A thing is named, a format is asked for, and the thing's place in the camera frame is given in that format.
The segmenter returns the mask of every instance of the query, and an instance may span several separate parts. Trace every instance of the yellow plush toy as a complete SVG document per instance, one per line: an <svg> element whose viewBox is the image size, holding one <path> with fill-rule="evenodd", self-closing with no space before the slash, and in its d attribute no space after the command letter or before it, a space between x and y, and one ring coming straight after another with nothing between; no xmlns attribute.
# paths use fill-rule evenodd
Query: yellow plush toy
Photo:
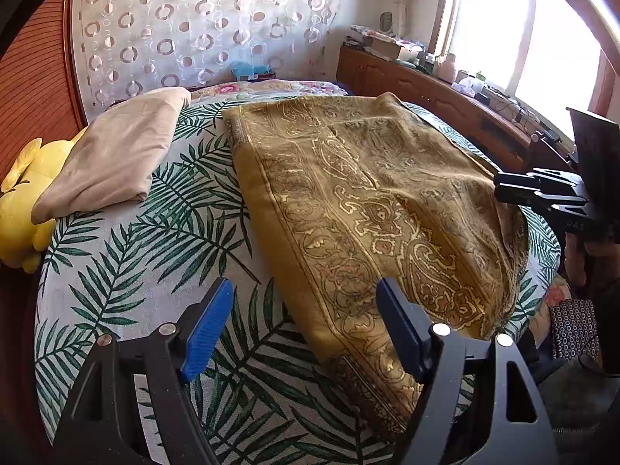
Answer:
<svg viewBox="0 0 620 465"><path fill-rule="evenodd" d="M50 244L56 221L52 219L33 225L30 212L41 193L60 173L73 145L85 130L81 130L71 141L53 141L43 147L40 138L34 139L19 152L2 181L0 261L7 266L23 268L32 274L41 263L40 252Z"/></svg>

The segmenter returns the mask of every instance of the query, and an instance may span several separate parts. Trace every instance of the palm leaf bedspread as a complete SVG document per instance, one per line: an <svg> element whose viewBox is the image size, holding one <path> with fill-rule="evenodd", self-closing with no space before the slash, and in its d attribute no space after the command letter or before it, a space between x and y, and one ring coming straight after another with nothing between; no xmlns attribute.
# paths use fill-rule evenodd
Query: palm leaf bedspread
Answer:
<svg viewBox="0 0 620 465"><path fill-rule="evenodd" d="M201 300L220 274L234 309L191 401L220 463L387 463L392 450L334 388L295 328L264 265L239 192L221 111L239 103L342 94L328 83L210 96L182 111L148 199L61 219L43 262L35 321L35 376L52 439L67 392L99 334L148 335ZM451 127L405 104L483 156ZM505 330L518 337L559 261L548 225L523 208L529 260ZM136 394L153 460L167 463L143 376ZM461 402L467 403L467 380Z"/></svg>

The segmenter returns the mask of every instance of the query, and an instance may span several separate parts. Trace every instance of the wooden dresser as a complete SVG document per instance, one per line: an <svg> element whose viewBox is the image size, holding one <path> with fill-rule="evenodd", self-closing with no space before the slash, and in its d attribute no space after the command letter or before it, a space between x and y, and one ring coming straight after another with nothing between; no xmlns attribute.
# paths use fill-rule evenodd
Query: wooden dresser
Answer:
<svg viewBox="0 0 620 465"><path fill-rule="evenodd" d="M489 156L504 171L521 172L528 161L530 137L482 103L435 77L342 46L338 82L356 96L392 92L402 101L434 113Z"/></svg>

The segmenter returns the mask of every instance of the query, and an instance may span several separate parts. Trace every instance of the paisley blanket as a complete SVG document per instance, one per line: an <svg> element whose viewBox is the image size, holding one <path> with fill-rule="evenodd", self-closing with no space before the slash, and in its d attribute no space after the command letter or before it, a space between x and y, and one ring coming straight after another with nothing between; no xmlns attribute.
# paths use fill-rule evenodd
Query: paisley blanket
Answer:
<svg viewBox="0 0 620 465"><path fill-rule="evenodd" d="M512 312L528 254L493 169L392 94L303 97L224 113L252 226L317 359L394 439L420 386L374 303L396 278L433 320L487 338Z"/></svg>

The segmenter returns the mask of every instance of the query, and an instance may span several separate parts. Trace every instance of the patterned fabric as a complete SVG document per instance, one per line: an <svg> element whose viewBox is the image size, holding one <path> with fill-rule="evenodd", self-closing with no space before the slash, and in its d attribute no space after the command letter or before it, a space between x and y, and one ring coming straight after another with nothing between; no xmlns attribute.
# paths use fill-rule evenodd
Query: patterned fabric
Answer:
<svg viewBox="0 0 620 465"><path fill-rule="evenodd" d="M319 76L340 1L73 0L86 118L159 87L227 82L241 62L285 79Z"/></svg>
<svg viewBox="0 0 620 465"><path fill-rule="evenodd" d="M592 301L568 299L550 307L549 311L553 332L553 358L570 360L578 357L585 347L585 353L596 359L599 345Z"/></svg>
<svg viewBox="0 0 620 465"><path fill-rule="evenodd" d="M175 141L154 172L144 203L59 220L42 268L35 323L36 389L50 439L98 334L142 337L163 322L176 321L221 271L236 286L236 304L211 363L191 385L191 402L220 462L389 460L390 448L367 429L317 365L274 288L249 225L221 111L248 100L301 93L283 85L263 91L262 84L239 84L239 91L214 89L211 97L194 93L201 101L182 111ZM344 94L326 83L305 82L303 89L303 95L326 89ZM415 105L409 108L433 117ZM458 135L436 117L432 120L437 129ZM532 255L529 232L522 287L527 284L519 298L524 312L517 307L515 319L507 323L512 334L544 293L544 281L531 277L540 259ZM541 246L553 249L552 243ZM136 387L151 456L166 463L148 386L140 376ZM460 408L470 397L462 393Z"/></svg>
<svg viewBox="0 0 620 465"><path fill-rule="evenodd" d="M486 161L391 93L242 105L224 121L296 325L371 427L396 441L420 385L390 341L376 282L393 277L434 321L488 338L527 261L521 211L495 200Z"/></svg>
<svg viewBox="0 0 620 465"><path fill-rule="evenodd" d="M570 299L568 282L562 276L556 274L547 289L547 293L542 298L542 303L538 307L536 314L529 320L528 329L534 337L534 346L537 349L541 347L541 344L543 344L543 341L551 331L551 313L549 309L567 299Z"/></svg>
<svg viewBox="0 0 620 465"><path fill-rule="evenodd" d="M493 168L500 168L472 145L463 135L447 125L425 108L404 103L413 113L431 124L450 138L454 143L487 161ZM553 281L557 268L560 265L560 243L548 223L531 208L520 206L528 221L529 258L525 271L520 278L519 295L515 304L515 311L510 320L503 326L503 331L517 341L527 328L527 323L536 313L538 304Z"/></svg>

